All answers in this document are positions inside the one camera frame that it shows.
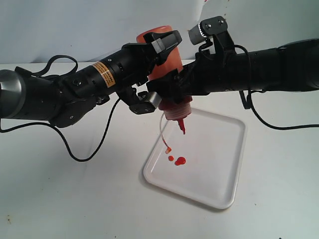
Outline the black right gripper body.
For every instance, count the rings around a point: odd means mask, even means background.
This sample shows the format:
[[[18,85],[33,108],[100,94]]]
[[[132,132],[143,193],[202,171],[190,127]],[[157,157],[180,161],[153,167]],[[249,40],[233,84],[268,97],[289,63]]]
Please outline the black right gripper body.
[[[195,60],[183,67],[183,95],[206,96],[217,92],[239,91],[239,54],[227,51],[198,52]]]

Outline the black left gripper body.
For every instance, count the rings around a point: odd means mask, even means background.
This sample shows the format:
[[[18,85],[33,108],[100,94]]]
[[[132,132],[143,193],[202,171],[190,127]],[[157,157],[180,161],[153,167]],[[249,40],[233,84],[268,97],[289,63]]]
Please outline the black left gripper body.
[[[150,43],[127,43],[109,58],[115,86],[122,90],[144,81],[153,71],[158,56]]]

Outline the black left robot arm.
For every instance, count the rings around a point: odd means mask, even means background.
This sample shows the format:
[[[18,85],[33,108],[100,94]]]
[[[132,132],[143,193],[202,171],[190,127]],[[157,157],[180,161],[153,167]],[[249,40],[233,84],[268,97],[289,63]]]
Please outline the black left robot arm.
[[[161,98],[156,92],[136,92],[155,66],[162,65],[181,43],[176,30],[149,32],[143,43],[128,43],[117,52],[81,70],[49,75],[49,60],[39,72],[21,67],[0,72],[0,116],[3,119],[44,120],[58,128],[78,122],[95,106],[116,93],[137,114],[155,111]]]

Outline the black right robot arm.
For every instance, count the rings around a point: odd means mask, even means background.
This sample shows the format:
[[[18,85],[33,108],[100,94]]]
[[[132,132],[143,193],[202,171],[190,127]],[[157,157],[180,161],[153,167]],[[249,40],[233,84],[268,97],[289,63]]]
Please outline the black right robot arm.
[[[224,59],[204,50],[181,72],[174,70],[148,82],[147,89],[176,102],[215,92],[317,91],[319,41],[309,39],[241,54],[227,51]]]

